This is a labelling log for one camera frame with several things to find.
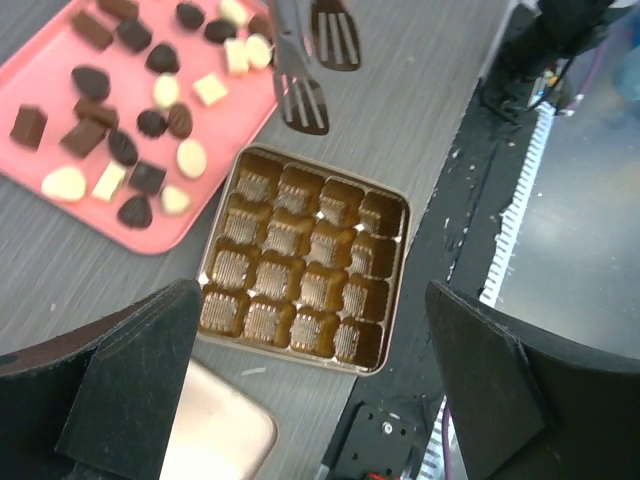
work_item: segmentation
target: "slotted spatula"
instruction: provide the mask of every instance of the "slotted spatula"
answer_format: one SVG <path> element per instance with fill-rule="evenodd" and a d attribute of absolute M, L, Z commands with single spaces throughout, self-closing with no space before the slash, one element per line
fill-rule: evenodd
<path fill-rule="evenodd" d="M 320 64 L 337 72 L 355 72 L 362 56 L 356 22 L 342 0 L 311 1 L 313 50 Z"/>
<path fill-rule="evenodd" d="M 297 0 L 268 0 L 275 42 L 273 87 L 284 123 L 307 135 L 329 133 L 327 102 L 309 68 Z"/>

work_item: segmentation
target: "beige tray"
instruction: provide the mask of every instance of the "beige tray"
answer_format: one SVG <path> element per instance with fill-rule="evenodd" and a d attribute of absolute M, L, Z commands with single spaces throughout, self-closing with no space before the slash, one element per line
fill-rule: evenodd
<path fill-rule="evenodd" d="M 401 194 L 251 145 L 225 187 L 199 280 L 199 336 L 369 375 L 386 361 L 410 223 Z"/>

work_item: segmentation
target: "white gear rack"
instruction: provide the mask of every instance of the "white gear rack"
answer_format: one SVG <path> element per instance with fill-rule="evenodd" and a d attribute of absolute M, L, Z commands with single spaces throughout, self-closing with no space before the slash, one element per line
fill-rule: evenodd
<path fill-rule="evenodd" d="M 480 296 L 480 301 L 490 307 L 495 307 L 500 293 L 500 287 L 507 274 L 509 268 L 509 260 L 516 244 L 516 238 L 522 225 L 522 219 L 531 197 L 531 192 L 535 184 L 536 176 L 540 163 L 542 162 L 542 154 L 547 145 L 553 118 L 555 116 L 555 108 L 545 102 L 537 109 L 538 121 L 531 135 L 527 156 L 520 172 L 520 178 L 513 194 L 511 205 L 502 215 L 502 228 L 500 234 L 496 237 L 496 252 L 493 262 L 489 268 L 487 279 L 485 280 L 484 289 Z M 442 454 L 442 416 L 444 412 L 445 401 L 440 405 L 440 412 L 436 418 L 436 422 L 431 432 L 431 438 L 427 451 L 422 461 L 422 468 L 416 480 L 438 480 L 444 477 L 444 458 Z M 453 424 L 449 424 L 449 442 L 454 435 Z M 455 472 L 455 480 L 462 480 L 464 472 Z"/>

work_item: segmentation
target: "tray rim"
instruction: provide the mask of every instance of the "tray rim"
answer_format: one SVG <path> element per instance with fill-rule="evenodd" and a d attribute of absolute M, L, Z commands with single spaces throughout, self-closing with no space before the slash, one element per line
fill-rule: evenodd
<path fill-rule="evenodd" d="M 227 175 L 227 178 L 225 180 L 225 185 L 224 185 L 224 189 L 222 190 L 222 196 L 220 197 L 220 203 L 218 204 L 218 210 L 216 211 L 216 215 L 213 219 L 213 223 L 211 224 L 211 231 L 209 232 L 209 237 L 207 238 L 207 243 L 205 244 L 205 249 L 204 249 L 204 253 L 202 256 L 202 261 L 200 262 L 200 266 L 198 267 L 198 274 L 197 274 L 197 280 L 198 283 L 200 283 L 200 287 L 203 288 L 204 285 L 200 282 L 200 278 L 202 277 L 203 274 L 206 274 L 206 264 L 207 264 L 207 260 L 208 260 L 208 256 L 209 253 L 211 251 L 211 247 L 213 244 L 213 241 L 216 237 L 216 229 L 217 229 L 217 225 L 218 222 L 221 220 L 222 217 L 222 212 L 226 209 L 227 206 L 227 202 L 229 200 L 229 193 L 231 190 L 231 183 L 229 182 L 229 179 L 233 176 L 233 174 L 235 173 L 238 165 L 239 165 L 239 160 L 240 157 L 250 148 L 261 148 L 270 152 L 273 152 L 275 154 L 284 156 L 284 157 L 288 157 L 290 159 L 293 159 L 295 161 L 299 161 L 302 163 L 306 163 L 311 167 L 316 167 L 319 170 L 329 170 L 332 173 L 335 173 L 337 175 L 344 175 L 346 176 L 348 179 L 356 179 L 356 180 L 360 180 L 362 183 L 365 183 L 367 186 L 371 186 L 372 188 L 377 188 L 382 190 L 383 192 L 388 192 L 394 195 L 397 195 L 398 197 L 400 197 L 401 200 L 403 200 L 406 204 L 406 221 L 404 224 L 404 230 L 406 231 L 406 235 L 405 235 L 405 239 L 403 242 L 400 242 L 399 245 L 402 246 L 402 257 L 398 259 L 399 265 L 398 265 L 398 280 L 397 280 L 397 289 L 394 292 L 393 298 L 394 298 L 394 305 L 393 305 L 393 309 L 390 311 L 390 320 L 389 320 L 389 324 L 387 329 L 389 330 L 389 335 L 387 337 L 387 341 L 386 344 L 384 346 L 384 350 L 381 351 L 381 360 L 379 362 L 379 365 L 377 365 L 374 369 L 369 370 L 369 371 L 365 371 L 363 370 L 364 367 L 359 367 L 359 366 L 355 366 L 355 368 L 347 368 L 347 367 L 342 367 L 340 365 L 321 365 L 318 362 L 315 362 L 313 360 L 310 359 L 306 359 L 303 357 L 292 357 L 292 356 L 287 356 L 285 354 L 281 354 L 281 353 L 276 353 L 276 352 L 272 352 L 269 350 L 263 350 L 259 347 L 252 347 L 249 345 L 243 345 L 241 343 L 236 343 L 233 342 L 231 340 L 225 340 L 224 338 L 218 338 L 218 337 L 213 337 L 213 336 L 209 336 L 209 335 L 205 335 L 204 333 L 202 333 L 200 331 L 200 328 L 198 327 L 198 332 L 196 334 L 196 337 L 204 342 L 210 343 L 210 344 L 216 344 L 216 345 L 222 345 L 225 347 L 229 347 L 229 348 L 234 348 L 234 349 L 238 349 L 238 350 L 244 350 L 247 352 L 252 352 L 252 353 L 257 353 L 260 355 L 266 355 L 272 358 L 277 358 L 280 360 L 284 360 L 284 361 L 290 361 L 290 362 L 295 362 L 295 363 L 299 363 L 299 364 L 303 364 L 303 365 L 308 365 L 311 367 L 316 367 L 316 368 L 321 368 L 321 369 L 325 369 L 325 370 L 333 370 L 333 371 L 338 371 L 338 372 L 342 372 L 342 373 L 348 373 L 348 374 L 352 374 L 358 377 L 370 377 L 372 375 L 375 375 L 376 373 L 380 372 L 385 364 L 387 363 L 387 360 L 389 358 L 389 351 L 391 350 L 391 338 L 393 337 L 393 330 L 395 328 L 395 323 L 396 323 L 396 314 L 397 314 L 397 310 L 398 310 L 398 303 L 399 303 L 399 299 L 400 299 L 400 290 L 402 287 L 402 280 L 404 278 L 404 270 L 405 270 L 405 259 L 407 257 L 408 254 L 408 250 L 410 246 L 410 238 L 409 238 L 409 225 L 411 225 L 411 217 L 413 215 L 412 212 L 412 208 L 411 208 L 411 202 L 409 201 L 408 197 L 400 192 L 399 190 L 396 190 L 395 188 L 392 187 L 388 187 L 382 183 L 376 182 L 375 180 L 371 180 L 369 178 L 363 177 L 361 175 L 358 175 L 356 173 L 352 173 L 349 172 L 347 170 L 343 170 L 339 167 L 333 167 L 331 165 L 327 165 L 326 163 L 322 163 L 318 160 L 313 160 L 310 159 L 308 157 L 304 157 L 302 155 L 297 155 L 294 153 L 289 153 L 286 152 L 282 149 L 276 148 L 276 147 L 272 147 L 270 145 L 267 145 L 265 143 L 261 143 L 261 142 L 253 142 L 250 143 L 249 145 L 247 145 L 246 147 L 244 147 L 242 150 L 240 150 L 238 152 L 238 154 L 236 155 L 236 157 L 233 160 L 233 164 L 231 166 L 231 170 L 229 171 L 229 175 Z"/>
<path fill-rule="evenodd" d="M 18 50 L 16 50 L 15 53 L 11 55 L 11 57 L 9 57 L 5 62 L 0 64 L 0 89 L 2 89 L 4 87 L 4 84 L 10 81 L 13 76 L 20 73 L 23 66 L 25 65 L 26 59 L 33 58 L 35 55 L 37 55 L 38 52 L 41 51 L 49 41 L 51 41 L 52 38 L 54 38 L 56 35 L 59 34 L 59 29 L 64 28 L 64 26 L 69 23 L 69 19 L 72 15 L 75 15 L 80 10 L 84 9 L 86 6 L 91 4 L 92 1 L 93 0 L 70 0 L 70 2 L 67 5 L 62 7 L 58 11 L 58 13 L 56 13 L 48 22 L 42 25 L 42 27 L 40 27 L 40 29 L 31 38 L 29 38 Z M 239 0 L 239 1 L 243 5 L 246 5 L 249 8 L 252 8 L 263 14 L 266 14 L 268 12 L 267 6 L 263 4 L 260 0 Z M 250 144 L 258 136 L 260 131 L 264 128 L 265 124 L 273 116 L 273 113 L 275 112 L 277 107 L 278 107 L 277 102 L 274 99 L 272 108 L 268 111 L 268 113 L 264 116 L 264 118 L 260 120 L 256 130 L 252 132 L 251 135 L 248 136 L 246 140 L 247 144 Z M 191 219 L 191 221 L 185 224 L 184 228 L 180 230 L 179 234 L 176 235 L 175 239 L 165 247 L 154 248 L 154 249 L 143 249 L 143 248 L 140 248 L 138 245 L 130 245 L 127 242 L 121 241 L 121 239 L 111 235 L 108 229 L 100 228 L 92 223 L 87 222 L 84 218 L 80 217 L 79 215 L 76 215 L 74 211 L 70 208 L 71 205 L 66 205 L 62 202 L 55 202 L 45 197 L 42 194 L 42 192 L 39 191 L 38 189 L 31 188 L 28 185 L 25 185 L 22 181 L 18 180 L 17 178 L 14 178 L 13 176 L 10 176 L 9 174 L 7 174 L 5 169 L 2 167 L 0 167 L 0 174 L 2 174 L 3 177 L 10 180 L 14 184 L 19 185 L 21 188 L 27 190 L 28 192 L 31 192 L 40 200 L 43 200 L 44 202 L 55 207 L 59 211 L 69 215 L 71 218 L 75 219 L 76 221 L 79 221 L 83 225 L 103 235 L 104 237 L 108 238 L 114 243 L 126 248 L 127 250 L 139 255 L 153 256 L 153 255 L 160 255 L 160 254 L 169 252 L 170 250 L 178 246 L 178 244 L 180 244 L 182 240 L 184 240 L 184 238 L 193 228 L 193 225 L 200 218 L 200 215 L 202 215 L 202 212 L 204 211 L 204 209 L 211 202 L 211 199 L 220 190 L 220 187 L 223 185 L 223 183 L 226 182 L 226 179 L 229 176 L 229 172 L 231 172 L 231 169 L 233 168 L 235 158 L 236 157 L 234 157 L 234 159 L 232 160 L 231 168 L 227 172 L 227 175 L 222 178 L 218 187 L 215 188 L 210 193 L 209 198 L 194 209 L 193 218 Z"/>

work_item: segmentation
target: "dark chocolate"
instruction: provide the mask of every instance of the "dark chocolate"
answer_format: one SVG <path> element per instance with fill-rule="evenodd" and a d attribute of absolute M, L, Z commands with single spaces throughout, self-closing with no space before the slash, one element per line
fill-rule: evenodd
<path fill-rule="evenodd" d="M 60 145 L 72 155 L 86 158 L 104 139 L 106 133 L 107 129 L 103 124 L 90 118 L 83 118 L 69 133 L 62 137 Z"/>
<path fill-rule="evenodd" d="M 120 22 L 116 27 L 116 34 L 133 53 L 140 53 L 151 45 L 153 37 L 151 30 L 140 23 L 137 18 L 128 18 Z"/>
<path fill-rule="evenodd" d="M 131 197 L 118 210 L 118 220 L 123 225 L 136 230 L 149 228 L 153 221 L 149 199 L 144 195 Z"/>
<path fill-rule="evenodd" d="M 138 2 L 129 0 L 98 0 L 98 7 L 105 13 L 120 20 L 137 18 L 140 13 Z"/>
<path fill-rule="evenodd" d="M 20 105 L 9 136 L 23 147 L 37 150 L 46 125 L 46 113 L 33 105 Z"/>
<path fill-rule="evenodd" d="M 249 21 L 247 25 L 247 29 L 250 34 L 259 33 L 269 40 L 269 42 L 273 43 L 273 31 L 271 30 L 271 22 L 269 19 L 256 13 L 253 18 Z"/>
<path fill-rule="evenodd" d="M 102 123 L 107 128 L 118 126 L 118 112 L 115 108 L 105 107 L 88 98 L 80 97 L 80 100 L 73 107 L 73 111 L 80 119 L 90 118 Z"/>
<path fill-rule="evenodd" d="M 158 138 L 167 131 L 167 121 L 157 110 L 143 110 L 136 120 L 138 130 L 151 138 Z"/>
<path fill-rule="evenodd" d="M 178 73 L 180 62 L 175 49 L 168 43 L 159 43 L 149 52 L 146 67 L 156 73 Z"/>
<path fill-rule="evenodd" d="M 156 195 L 166 174 L 166 170 L 140 160 L 129 178 L 129 186 L 147 195 Z"/>
<path fill-rule="evenodd" d="M 204 38 L 215 44 L 223 44 L 226 39 L 237 36 L 238 30 L 235 25 L 227 20 L 213 20 L 204 27 Z"/>
<path fill-rule="evenodd" d="M 191 135 L 193 130 L 193 116 L 191 110 L 184 103 L 176 103 L 167 117 L 169 131 L 174 137 L 184 139 Z"/>
<path fill-rule="evenodd" d="M 126 132 L 111 130 L 107 143 L 109 152 L 116 162 L 125 167 L 132 167 L 138 161 L 138 148 Z"/>
<path fill-rule="evenodd" d="M 176 18 L 186 30 L 195 32 L 204 23 L 204 12 L 191 2 L 180 2 L 176 7 Z"/>
<path fill-rule="evenodd" d="M 105 100 L 111 93 L 111 81 L 104 70 L 89 65 L 78 65 L 71 78 L 82 95 L 94 102 Z"/>
<path fill-rule="evenodd" d="M 71 27 L 100 51 L 113 43 L 113 33 L 84 10 L 71 18 Z"/>

